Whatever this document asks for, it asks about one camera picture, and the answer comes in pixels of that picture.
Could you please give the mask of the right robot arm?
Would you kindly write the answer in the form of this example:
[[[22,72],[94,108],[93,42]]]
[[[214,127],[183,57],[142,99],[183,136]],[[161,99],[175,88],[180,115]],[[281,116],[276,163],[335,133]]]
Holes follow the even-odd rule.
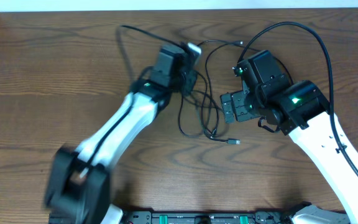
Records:
[[[241,60],[233,68],[242,90],[221,95],[227,123],[258,119],[259,127],[289,136],[313,161],[345,209],[344,214],[313,205],[285,217],[289,223],[358,223],[358,152],[330,117],[329,101],[309,80],[296,84],[268,50]]]

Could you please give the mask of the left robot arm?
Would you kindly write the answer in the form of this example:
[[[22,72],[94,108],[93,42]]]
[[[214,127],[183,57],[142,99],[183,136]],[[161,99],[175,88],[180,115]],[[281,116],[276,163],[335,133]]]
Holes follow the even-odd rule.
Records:
[[[155,65],[143,69],[116,113],[75,149],[55,154],[45,191],[49,223],[119,223],[124,212],[111,203],[111,172],[135,137],[170,102],[190,92],[201,56],[195,44],[163,45]]]

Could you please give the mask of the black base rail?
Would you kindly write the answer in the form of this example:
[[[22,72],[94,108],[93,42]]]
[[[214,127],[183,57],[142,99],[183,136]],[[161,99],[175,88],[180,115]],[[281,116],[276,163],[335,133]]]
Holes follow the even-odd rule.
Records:
[[[323,210],[302,202],[287,212],[173,212],[121,210],[111,205],[99,223],[118,224],[251,224],[251,223],[350,223],[345,213]]]

